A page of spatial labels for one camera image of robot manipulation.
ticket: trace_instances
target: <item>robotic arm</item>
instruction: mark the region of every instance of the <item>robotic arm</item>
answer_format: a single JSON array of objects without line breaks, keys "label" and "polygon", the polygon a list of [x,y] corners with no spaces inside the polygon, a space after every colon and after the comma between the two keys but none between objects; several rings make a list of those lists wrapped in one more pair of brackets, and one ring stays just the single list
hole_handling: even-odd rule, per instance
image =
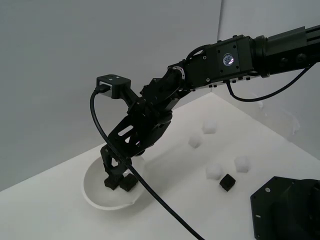
[{"label": "robotic arm", "polygon": [[[114,74],[98,77],[97,94],[123,99],[128,106],[127,116],[108,140],[104,137],[107,145],[101,149],[101,155],[105,171],[109,175],[122,175],[126,165],[131,164],[130,158],[143,154],[164,134],[171,123],[173,107],[190,92],[227,84],[232,95],[231,83],[305,69],[299,78],[319,61],[320,25],[300,27],[269,38],[234,35],[200,46],[186,59],[170,65],[162,78],[153,78],[141,90],[141,97],[131,90],[130,79]],[[112,158],[118,166],[112,166]]]},{"label": "robotic arm", "polygon": [[[107,143],[100,151],[104,169],[108,173],[104,184],[114,190],[122,181],[123,189],[129,191],[140,181],[194,237],[204,240],[152,190],[132,166],[131,158],[143,154],[145,149],[151,147],[164,134],[171,123],[173,107],[190,92],[226,84],[235,99],[243,102],[260,101],[290,87],[317,62],[320,62],[320,25],[308,29],[300,27],[269,38],[258,36],[253,39],[235,35],[225,41],[200,46],[186,59],[170,65],[162,78],[152,79],[143,87],[140,97],[131,90],[130,79],[113,74],[98,77],[90,98],[90,110],[99,133]],[[304,70],[289,84],[263,97],[243,99],[235,96],[231,88],[231,83],[238,81],[259,76],[267,78],[299,69]],[[127,116],[108,136],[96,116],[94,100],[97,94],[123,99],[128,106]],[[118,162],[117,166],[112,165],[112,159]],[[129,174],[124,178],[123,173],[127,169],[134,176]],[[251,196],[256,239],[261,239],[262,233],[263,238],[270,240],[278,239],[276,236],[283,239],[319,239],[320,182],[307,179],[293,184],[294,179],[274,179],[266,183],[266,186],[275,184],[273,197],[264,196],[266,186]],[[263,221],[260,218],[255,219],[256,211],[264,214]]]}]

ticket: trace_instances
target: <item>white tabletop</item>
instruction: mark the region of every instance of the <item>white tabletop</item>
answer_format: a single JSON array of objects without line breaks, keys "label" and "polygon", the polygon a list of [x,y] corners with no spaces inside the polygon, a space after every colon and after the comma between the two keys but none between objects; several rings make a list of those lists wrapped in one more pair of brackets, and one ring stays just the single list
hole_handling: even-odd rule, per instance
[{"label": "white tabletop", "polygon": [[[216,119],[217,132],[193,149],[188,138],[207,118]],[[194,239],[147,192],[120,210],[89,205],[82,178],[100,147],[0,192],[0,239]],[[248,173],[236,172],[237,156],[250,159]],[[212,93],[176,109],[143,157],[149,184],[206,240],[253,240],[250,196],[273,176],[320,179],[319,160]],[[209,162],[236,179],[229,192],[206,179]]]}]

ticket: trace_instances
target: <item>black cable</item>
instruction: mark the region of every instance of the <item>black cable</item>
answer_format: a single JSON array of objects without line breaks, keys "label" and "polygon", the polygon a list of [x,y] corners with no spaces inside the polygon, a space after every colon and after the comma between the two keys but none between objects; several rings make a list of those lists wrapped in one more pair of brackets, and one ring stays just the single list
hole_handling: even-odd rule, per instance
[{"label": "black cable", "polygon": [[262,100],[266,100],[266,99],[269,99],[281,92],[283,92],[284,90],[286,90],[287,88],[289,88],[291,85],[293,85],[296,81],[299,80],[299,78],[301,78],[310,68],[312,68],[312,66],[315,65],[315,64],[311,64],[309,67],[305,68],[302,72],[300,72],[300,74],[298,76],[296,76],[291,82],[289,82],[287,85],[285,85],[284,87],[280,88],[279,90],[273,92],[273,93],[270,93],[268,95],[265,95],[265,96],[261,96],[261,97],[257,97],[257,98],[241,98],[241,97],[238,97],[234,94],[234,91],[232,90],[231,88],[231,84],[230,84],[230,81],[227,81],[226,82],[226,86],[228,87],[228,90],[229,90],[229,93],[230,95],[238,100],[238,101],[241,101],[241,102],[246,102],[246,103],[252,103],[252,102],[258,102],[258,101],[262,101]]},{"label": "black cable", "polygon": [[144,186],[144,188],[157,200],[182,226],[184,226],[196,239],[198,240],[205,240],[203,237],[201,237],[195,230],[192,229],[168,204],[166,204],[165,201],[162,200],[162,198],[147,184],[147,182],[142,178],[142,176],[136,171],[136,169],[127,161],[124,160],[124,158],[121,156],[120,152],[113,146],[113,144],[110,142],[108,136],[102,129],[97,115],[95,111],[95,97],[99,93],[105,93],[108,90],[110,90],[110,87],[107,85],[100,85],[96,87],[96,89],[93,91],[91,97],[90,97],[90,111],[91,116],[93,119],[93,122],[98,129],[100,135],[105,140],[105,142],[109,145],[111,150],[114,152],[114,154],[125,164],[125,166],[132,172],[132,174],[138,179],[138,181]]}]

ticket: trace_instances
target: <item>white backdrop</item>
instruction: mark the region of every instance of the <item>white backdrop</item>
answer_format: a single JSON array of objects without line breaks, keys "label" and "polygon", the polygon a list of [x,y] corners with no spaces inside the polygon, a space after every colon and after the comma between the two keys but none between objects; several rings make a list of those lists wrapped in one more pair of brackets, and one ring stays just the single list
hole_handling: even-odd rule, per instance
[{"label": "white backdrop", "polygon": [[[0,191],[103,143],[89,111],[96,77],[130,78],[138,93],[217,41],[220,7],[221,0],[2,0]],[[96,109],[106,132],[127,111],[106,97]]]},{"label": "white backdrop", "polygon": [[[223,0],[218,38],[225,40],[241,34],[270,37],[303,26],[317,26],[319,9],[319,0]],[[240,97],[264,96],[286,85],[299,72],[241,81],[232,88]],[[234,100],[226,86],[212,91],[320,159],[319,76],[320,63],[289,89],[263,101],[262,110],[256,103]]]}]

